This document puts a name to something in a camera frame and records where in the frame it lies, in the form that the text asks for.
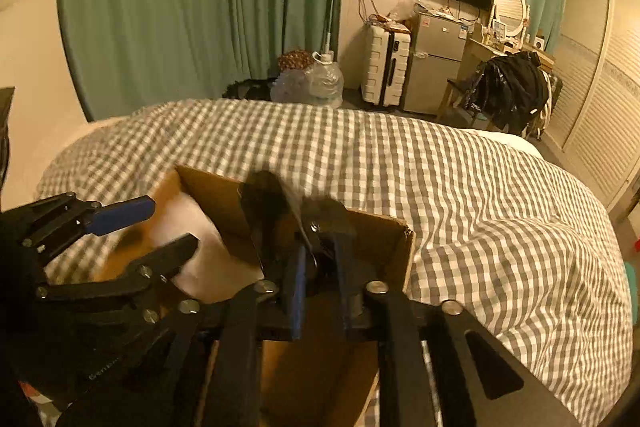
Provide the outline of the white louvered wardrobe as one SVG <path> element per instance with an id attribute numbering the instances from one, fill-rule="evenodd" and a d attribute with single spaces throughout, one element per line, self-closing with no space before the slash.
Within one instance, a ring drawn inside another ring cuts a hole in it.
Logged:
<path id="1" fill-rule="evenodd" d="M 554 58 L 544 143 L 613 209 L 639 178 L 639 0 L 565 0 Z"/>

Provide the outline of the white sock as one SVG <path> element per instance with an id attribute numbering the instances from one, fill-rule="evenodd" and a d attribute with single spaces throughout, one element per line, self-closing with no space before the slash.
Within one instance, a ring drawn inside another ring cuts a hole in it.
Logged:
<path id="1" fill-rule="evenodd" d="M 191 196 L 180 192 L 168 199 L 149 238 L 153 247 L 160 247 L 186 234 L 198 239 L 198 247 L 171 279 L 186 295 L 202 303 L 220 303 L 264 278 L 256 265 L 230 253 L 214 222 Z"/>

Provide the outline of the clear water jug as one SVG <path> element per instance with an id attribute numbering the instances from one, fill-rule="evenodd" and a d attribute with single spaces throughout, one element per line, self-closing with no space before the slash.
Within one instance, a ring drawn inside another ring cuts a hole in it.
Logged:
<path id="1" fill-rule="evenodd" d="M 332 51 L 314 52 L 314 64 L 305 70 L 280 72 L 270 90 L 271 101 L 339 108 L 343 104 L 344 76 Z"/>

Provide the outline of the white oval vanity mirror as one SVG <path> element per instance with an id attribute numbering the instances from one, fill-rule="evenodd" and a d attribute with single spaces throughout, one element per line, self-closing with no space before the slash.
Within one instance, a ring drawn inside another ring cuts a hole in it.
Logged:
<path id="1" fill-rule="evenodd" d="M 503 24 L 506 37 L 518 37 L 528 19 L 526 0 L 495 0 L 491 19 Z"/>

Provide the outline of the black jacket on chair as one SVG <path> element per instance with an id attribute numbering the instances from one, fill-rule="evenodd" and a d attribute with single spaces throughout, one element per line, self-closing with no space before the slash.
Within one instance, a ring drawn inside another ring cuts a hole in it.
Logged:
<path id="1" fill-rule="evenodd" d="M 462 106 L 485 114 L 499 130 L 540 140 L 563 88 L 563 81 L 541 65 L 539 55 L 530 51 L 480 63 L 468 79 Z"/>

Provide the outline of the wooden dressing table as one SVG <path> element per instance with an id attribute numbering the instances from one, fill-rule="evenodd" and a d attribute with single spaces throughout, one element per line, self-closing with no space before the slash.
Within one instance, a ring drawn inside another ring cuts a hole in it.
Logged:
<path id="1" fill-rule="evenodd" d="M 548 72 L 548 74 L 551 74 L 553 72 L 555 64 L 555 59 L 553 56 L 547 54 L 544 51 L 538 50 L 527 43 L 525 43 L 522 47 L 522 51 L 533 52 L 537 54 L 538 60 L 540 62 L 539 68 L 543 72 Z M 492 46 L 488 46 L 488 44 L 482 43 L 481 41 L 477 41 L 469 37 L 465 41 L 462 59 L 460 61 L 460 67 L 458 69 L 456 79 L 469 79 L 477 70 L 477 67 L 480 66 L 480 64 L 487 62 L 496 56 L 507 56 L 514 53 L 518 53 L 518 50 L 506 48 L 504 51 L 500 51 L 499 49 L 495 49 Z"/>

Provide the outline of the silver mini fridge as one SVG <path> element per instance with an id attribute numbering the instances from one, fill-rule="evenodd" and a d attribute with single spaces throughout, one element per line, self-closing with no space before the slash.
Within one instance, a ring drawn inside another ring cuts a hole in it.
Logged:
<path id="1" fill-rule="evenodd" d="M 468 26 L 449 18 L 419 14 L 412 20 L 408 78 L 402 94 L 407 113 L 435 115 L 462 60 Z"/>

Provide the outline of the brown patterned bag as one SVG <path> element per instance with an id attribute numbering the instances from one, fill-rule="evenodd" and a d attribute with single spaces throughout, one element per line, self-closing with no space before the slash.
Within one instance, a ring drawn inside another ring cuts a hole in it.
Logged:
<path id="1" fill-rule="evenodd" d="M 314 64 L 312 53 L 306 50 L 292 50 L 278 57 L 277 60 L 280 72 L 286 70 L 305 70 Z"/>

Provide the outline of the white suitcase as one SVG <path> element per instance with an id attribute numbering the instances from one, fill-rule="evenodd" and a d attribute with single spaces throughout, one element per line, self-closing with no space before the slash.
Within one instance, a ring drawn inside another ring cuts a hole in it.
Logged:
<path id="1" fill-rule="evenodd" d="M 410 46 L 410 31 L 401 23 L 368 27 L 360 83 L 363 101 L 382 107 L 400 105 Z"/>

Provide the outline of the grey checkered duvet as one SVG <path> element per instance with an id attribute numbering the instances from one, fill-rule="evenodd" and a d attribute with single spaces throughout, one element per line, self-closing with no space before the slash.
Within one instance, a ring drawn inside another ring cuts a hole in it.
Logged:
<path id="1" fill-rule="evenodd" d="M 584 426 L 627 388 L 632 306 L 608 212 L 567 171 L 487 136 L 331 107 L 186 100 L 138 110 L 63 150 L 36 194 L 103 204 L 175 166 L 297 190 L 405 221 L 409 296 L 463 303 Z"/>

